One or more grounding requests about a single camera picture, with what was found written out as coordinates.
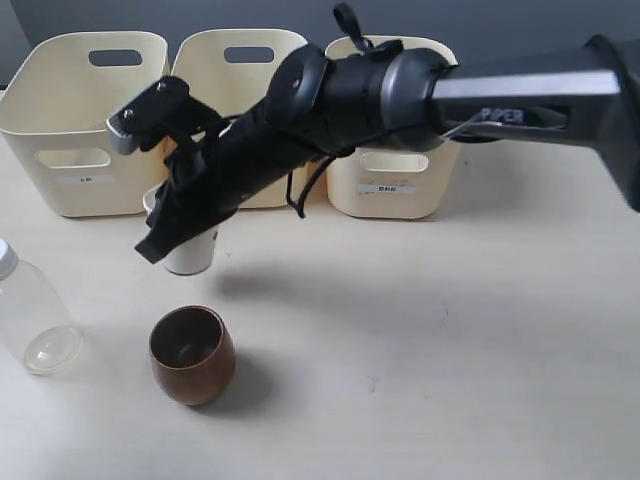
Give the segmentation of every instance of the white bottle cap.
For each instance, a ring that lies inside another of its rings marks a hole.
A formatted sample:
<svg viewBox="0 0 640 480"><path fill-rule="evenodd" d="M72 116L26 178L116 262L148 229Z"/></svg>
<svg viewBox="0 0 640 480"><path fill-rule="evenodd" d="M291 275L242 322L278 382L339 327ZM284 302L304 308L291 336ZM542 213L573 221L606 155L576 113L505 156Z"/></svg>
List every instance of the white bottle cap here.
<svg viewBox="0 0 640 480"><path fill-rule="evenodd" d="M11 245L0 238L0 280L11 275L18 266L18 262L20 262L18 254Z"/></svg>

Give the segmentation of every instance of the white table surface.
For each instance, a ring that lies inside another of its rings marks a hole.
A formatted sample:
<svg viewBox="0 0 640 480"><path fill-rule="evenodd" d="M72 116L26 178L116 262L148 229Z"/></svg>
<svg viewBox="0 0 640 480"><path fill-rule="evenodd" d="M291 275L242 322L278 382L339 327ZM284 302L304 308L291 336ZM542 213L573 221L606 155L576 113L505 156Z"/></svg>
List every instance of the white table surface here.
<svg viewBox="0 0 640 480"><path fill-rule="evenodd" d="M3 479L636 479L640 218L590 151L464 150L431 221L246 212L192 278L142 216L69 220L0 140L0 236L85 328L84 362L0 353ZM239 354L217 403L156 386L148 334L190 303Z"/></svg>

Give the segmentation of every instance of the plastic bottle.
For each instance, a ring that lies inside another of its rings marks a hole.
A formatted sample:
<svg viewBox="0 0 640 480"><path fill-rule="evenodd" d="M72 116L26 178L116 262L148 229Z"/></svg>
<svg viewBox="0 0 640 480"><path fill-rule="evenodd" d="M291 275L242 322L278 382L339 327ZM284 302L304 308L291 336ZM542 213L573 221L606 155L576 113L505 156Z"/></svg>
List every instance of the plastic bottle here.
<svg viewBox="0 0 640 480"><path fill-rule="evenodd" d="M2 239L0 342L36 375L60 371L82 346L82 332L49 280Z"/></svg>

